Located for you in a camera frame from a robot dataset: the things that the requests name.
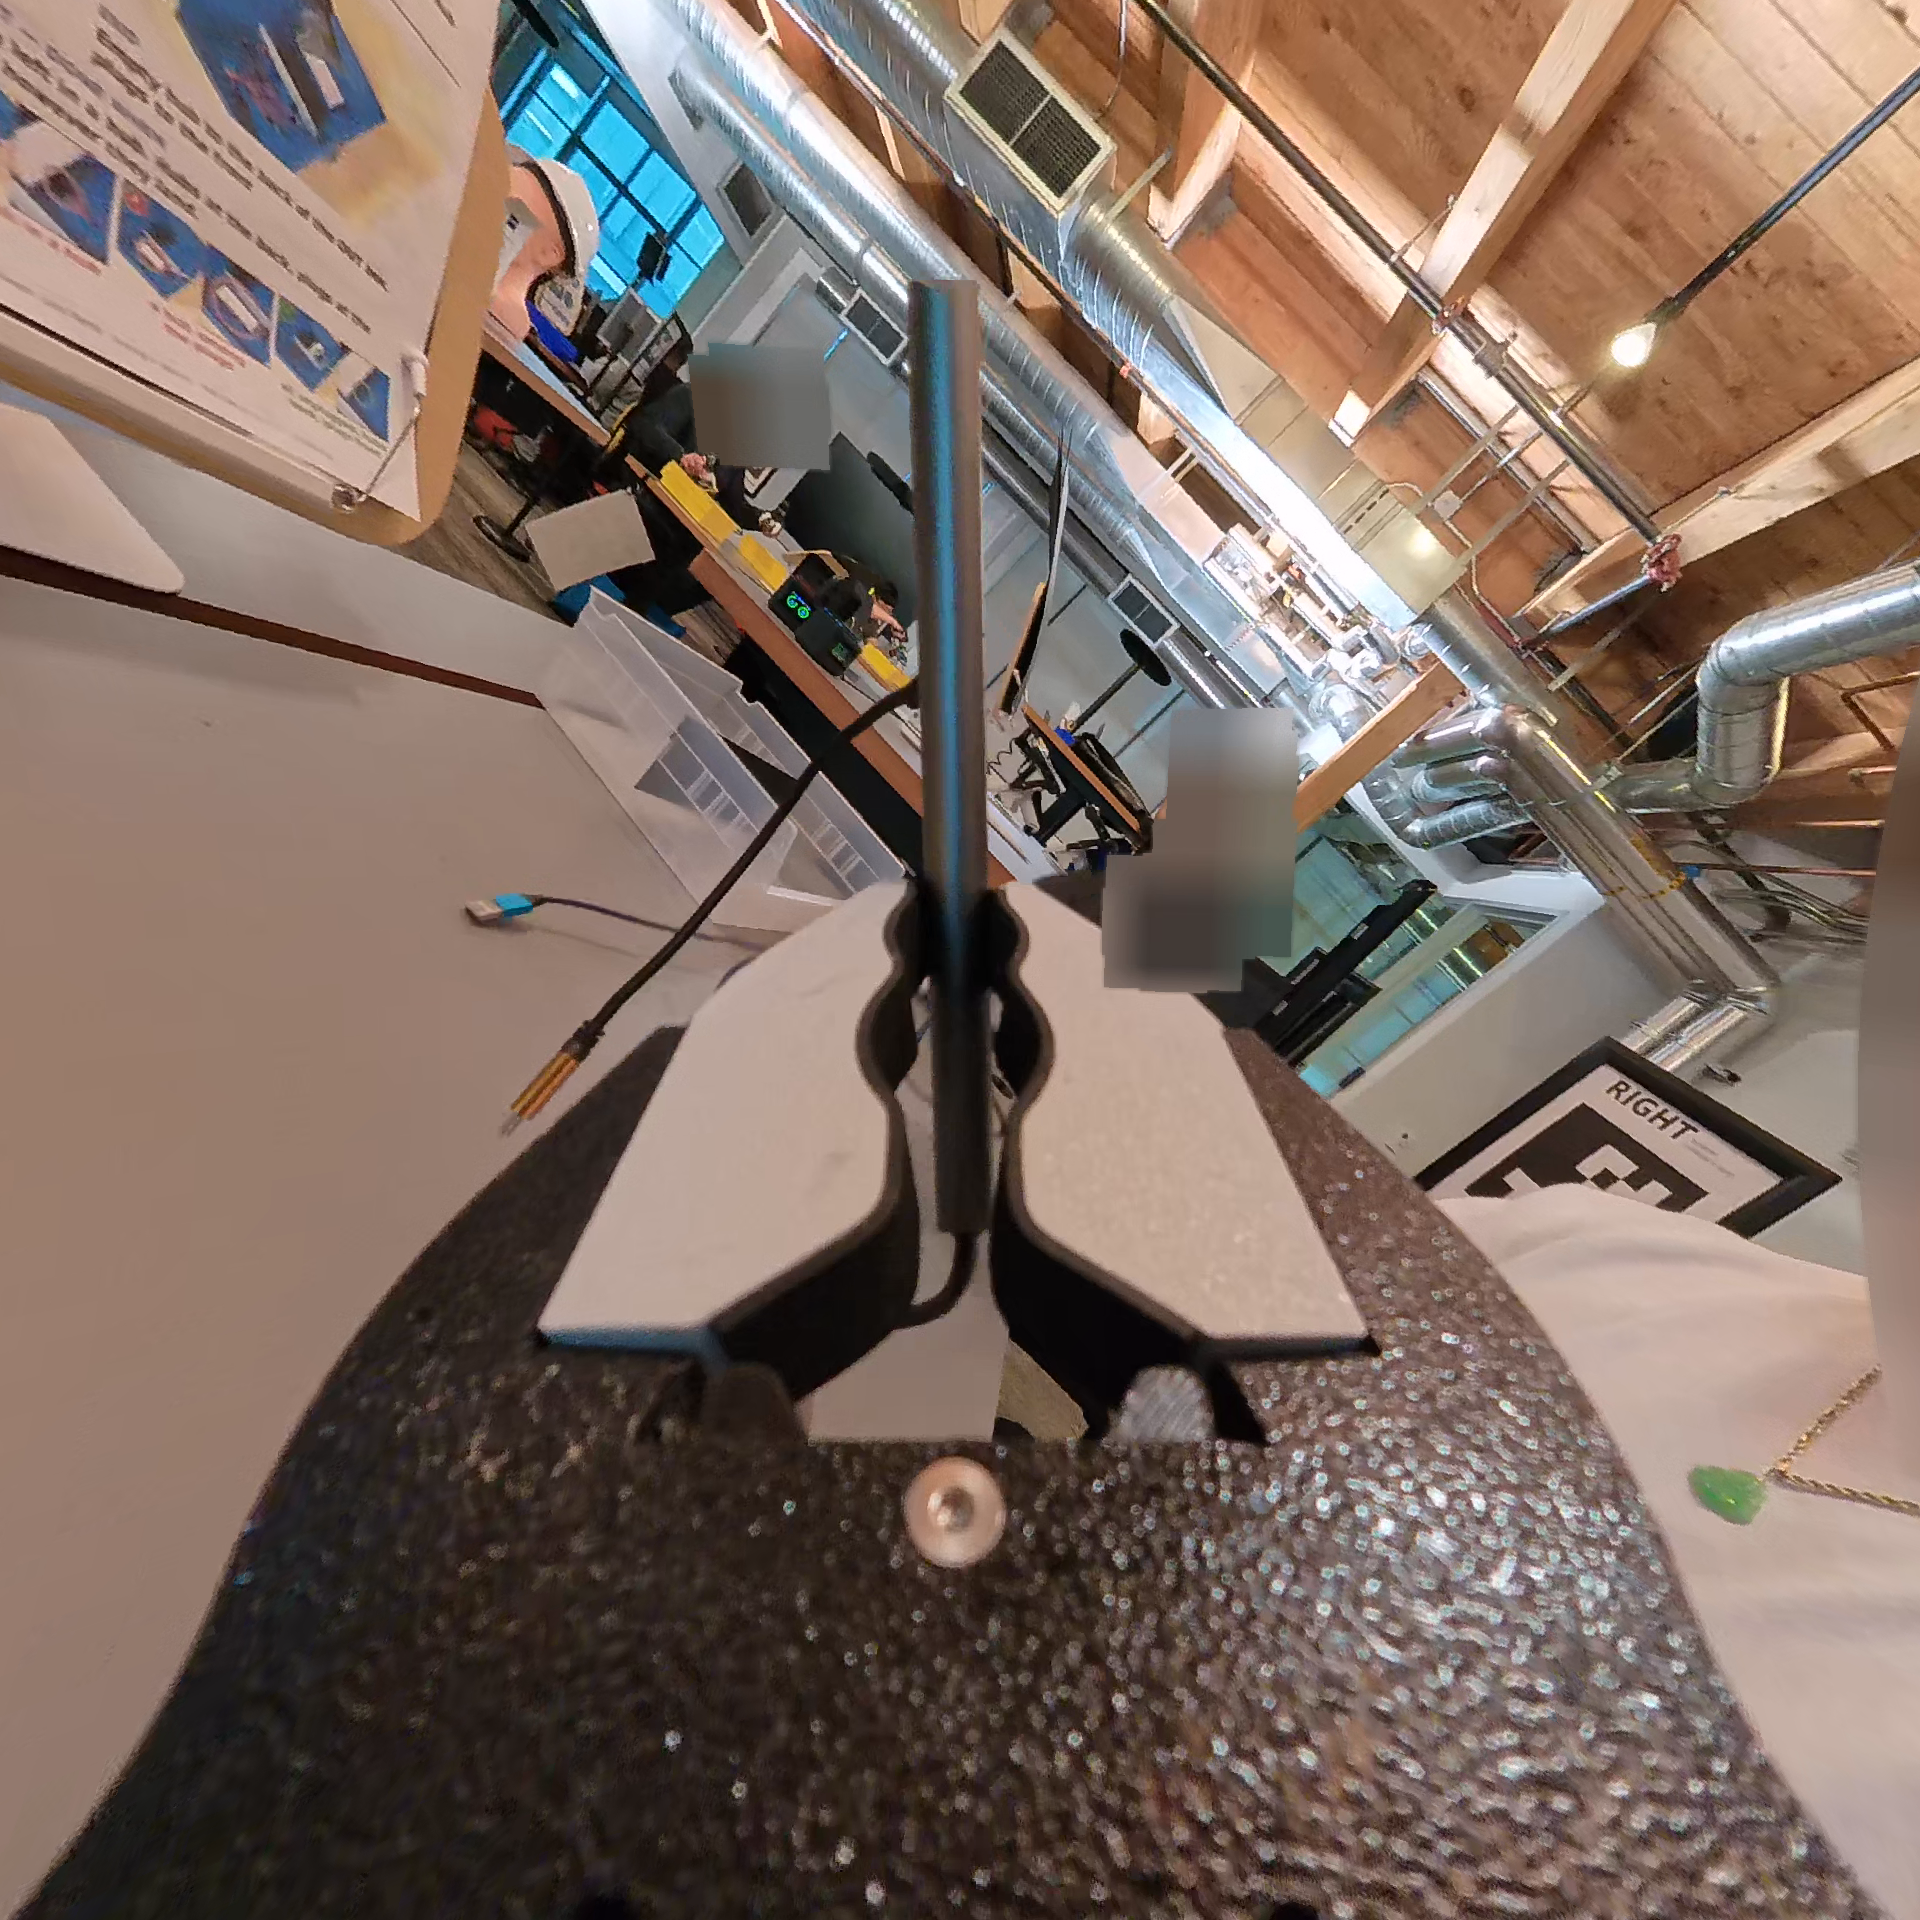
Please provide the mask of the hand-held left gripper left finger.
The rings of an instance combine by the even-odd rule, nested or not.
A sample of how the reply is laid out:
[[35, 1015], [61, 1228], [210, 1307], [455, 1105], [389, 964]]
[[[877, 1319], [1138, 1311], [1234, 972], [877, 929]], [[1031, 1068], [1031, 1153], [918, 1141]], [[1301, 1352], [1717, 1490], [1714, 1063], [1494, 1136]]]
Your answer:
[[735, 972], [669, 1052], [542, 1338], [681, 1357], [862, 1357], [918, 1283], [899, 1085], [918, 903], [873, 885]]

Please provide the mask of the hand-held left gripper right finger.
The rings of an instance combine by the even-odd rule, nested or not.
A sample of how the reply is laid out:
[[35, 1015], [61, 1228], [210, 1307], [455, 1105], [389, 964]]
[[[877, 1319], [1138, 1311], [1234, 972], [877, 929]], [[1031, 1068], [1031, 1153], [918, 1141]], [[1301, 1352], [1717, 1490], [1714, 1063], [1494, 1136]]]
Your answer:
[[1099, 929], [999, 899], [1004, 1122], [993, 1293], [1043, 1367], [1215, 1367], [1363, 1353], [1225, 1029], [1196, 999], [1113, 987]]

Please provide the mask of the clear plastic bin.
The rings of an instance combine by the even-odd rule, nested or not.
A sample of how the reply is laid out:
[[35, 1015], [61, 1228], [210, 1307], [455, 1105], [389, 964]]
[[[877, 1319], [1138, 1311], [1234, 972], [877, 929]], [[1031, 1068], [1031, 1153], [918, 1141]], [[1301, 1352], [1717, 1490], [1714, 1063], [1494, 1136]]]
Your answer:
[[[807, 755], [743, 687], [591, 591], [549, 658], [539, 703], [689, 896], [707, 896], [802, 776]], [[900, 860], [825, 776], [715, 907], [734, 929], [794, 931]]]

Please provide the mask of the black white marker tag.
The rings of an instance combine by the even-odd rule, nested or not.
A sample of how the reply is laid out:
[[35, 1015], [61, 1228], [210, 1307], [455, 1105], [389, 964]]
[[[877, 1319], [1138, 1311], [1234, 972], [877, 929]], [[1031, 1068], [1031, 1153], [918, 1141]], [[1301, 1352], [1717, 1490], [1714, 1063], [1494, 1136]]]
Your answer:
[[1841, 1178], [1622, 1043], [1599, 1041], [1412, 1181], [1431, 1197], [1581, 1187], [1756, 1240]]

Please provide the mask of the black device with green screen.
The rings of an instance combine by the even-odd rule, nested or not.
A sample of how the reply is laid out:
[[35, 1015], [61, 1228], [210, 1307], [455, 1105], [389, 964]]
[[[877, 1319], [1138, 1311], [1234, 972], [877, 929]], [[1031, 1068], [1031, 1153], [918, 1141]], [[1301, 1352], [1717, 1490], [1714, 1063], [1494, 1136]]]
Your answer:
[[828, 677], [843, 680], [867, 643], [873, 591], [817, 551], [771, 591], [767, 611]]

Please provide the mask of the person in white shirt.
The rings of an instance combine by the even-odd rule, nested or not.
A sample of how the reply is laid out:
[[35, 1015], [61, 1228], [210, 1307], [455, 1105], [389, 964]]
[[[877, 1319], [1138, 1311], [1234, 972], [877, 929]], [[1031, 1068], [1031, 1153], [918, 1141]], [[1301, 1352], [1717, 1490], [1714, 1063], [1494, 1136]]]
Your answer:
[[1764, 1473], [1875, 1361], [1867, 1285], [1705, 1218], [1554, 1187], [1438, 1207], [1618, 1443], [1767, 1755], [1887, 1916], [1918, 1916], [1916, 1520], [1773, 1490], [1729, 1525], [1693, 1465]]

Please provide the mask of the white hard hat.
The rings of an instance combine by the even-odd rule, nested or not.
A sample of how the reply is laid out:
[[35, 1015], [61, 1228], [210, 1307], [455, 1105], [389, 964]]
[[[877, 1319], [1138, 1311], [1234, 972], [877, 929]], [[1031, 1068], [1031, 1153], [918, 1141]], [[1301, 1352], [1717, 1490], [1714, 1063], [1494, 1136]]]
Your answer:
[[513, 202], [553, 227], [564, 243], [564, 272], [583, 277], [599, 249], [599, 213], [586, 179], [562, 160], [510, 145]]

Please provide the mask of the illustrated instruction board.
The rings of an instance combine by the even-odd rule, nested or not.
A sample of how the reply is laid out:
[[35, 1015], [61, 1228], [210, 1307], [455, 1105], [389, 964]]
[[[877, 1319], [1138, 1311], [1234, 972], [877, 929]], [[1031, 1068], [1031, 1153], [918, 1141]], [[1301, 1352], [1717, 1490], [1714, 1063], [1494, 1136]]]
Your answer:
[[5, 383], [380, 545], [441, 512], [495, 5], [5, 2]]

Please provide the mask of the silver ventilation duct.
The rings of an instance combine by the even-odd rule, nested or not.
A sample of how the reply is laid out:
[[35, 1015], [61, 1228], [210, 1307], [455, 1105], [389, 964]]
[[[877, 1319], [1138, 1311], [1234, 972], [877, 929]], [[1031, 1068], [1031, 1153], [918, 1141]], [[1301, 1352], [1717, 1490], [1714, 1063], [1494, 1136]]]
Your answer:
[[1631, 815], [1750, 803], [1780, 773], [1791, 680], [1894, 657], [1916, 640], [1914, 561], [1743, 618], [1698, 666], [1691, 756], [1622, 770], [1609, 781], [1607, 799]]
[[[775, 149], [799, 169], [802, 185], [860, 221], [873, 243], [897, 248], [900, 267], [933, 272], [942, 241], [905, 189], [845, 132], [802, 85], [771, 42], [757, 39], [731, 5], [660, 5], [695, 48], [689, 80], [676, 80], [689, 113], [727, 119], [743, 159], [758, 154], [767, 169]], [[1019, 159], [1027, 122], [1039, 131], [1093, 136], [1077, 104], [1046, 68], [1036, 67], [1017, 39], [966, 42], [942, 16], [914, 5], [783, 5], [813, 44], [825, 37], [847, 53], [855, 80], [870, 83], [879, 113], [914, 138], [1025, 256], [1059, 287], [1093, 333], [1138, 377], [1148, 397], [1171, 413], [1198, 451], [1202, 466], [1278, 531], [1309, 576], [1335, 587], [1380, 633], [1412, 636], [1431, 666], [1458, 680], [1465, 717], [1447, 720], [1436, 743], [1458, 747], [1452, 760], [1410, 760], [1394, 747], [1364, 778], [1343, 779], [1339, 799], [1364, 794], [1387, 837], [1405, 850], [1462, 845], [1492, 833], [1540, 828], [1586, 882], [1602, 895], [1641, 949], [1679, 976], [1684, 989], [1630, 1029], [1626, 1044], [1676, 1069], [1733, 1050], [1771, 1015], [1779, 980], [1757, 949], [1686, 881], [1647, 833], [1599, 789], [1567, 755], [1567, 741], [1542, 689], [1522, 681], [1513, 652], [1467, 609], [1461, 592], [1412, 583], [1412, 561], [1393, 561], [1393, 543], [1417, 521], [1393, 497], [1367, 521], [1356, 545], [1322, 506], [1318, 483], [1307, 483], [1306, 451], [1281, 457], [1255, 439], [1242, 416], [1258, 411], [1273, 386], [1265, 365], [1219, 319], [1183, 271], [1132, 210], [1109, 194], [1078, 194], [1061, 210], [1039, 193], [1039, 175]], [[1015, 106], [1034, 99], [1037, 113], [1015, 136]], [[1034, 407], [1059, 391], [1059, 426], [1087, 416], [1097, 405], [1068, 393], [1068, 372], [1043, 353], [1037, 332], [1015, 319], [990, 323], [990, 349], [1009, 379], [1025, 383]], [[1225, 605], [1225, 587], [1198, 587], [1198, 548], [1172, 561], [1180, 539], [1156, 506], [1175, 483], [1148, 481], [1138, 457], [1106, 428], [1078, 424], [1077, 445], [1093, 448], [1095, 479], [1118, 491], [1111, 507], [1140, 547], [1138, 567], [1171, 565], [1177, 587], [1201, 592], [1205, 609]], [[1442, 791], [1452, 807], [1425, 810], [1420, 778], [1431, 768], [1470, 779]]]

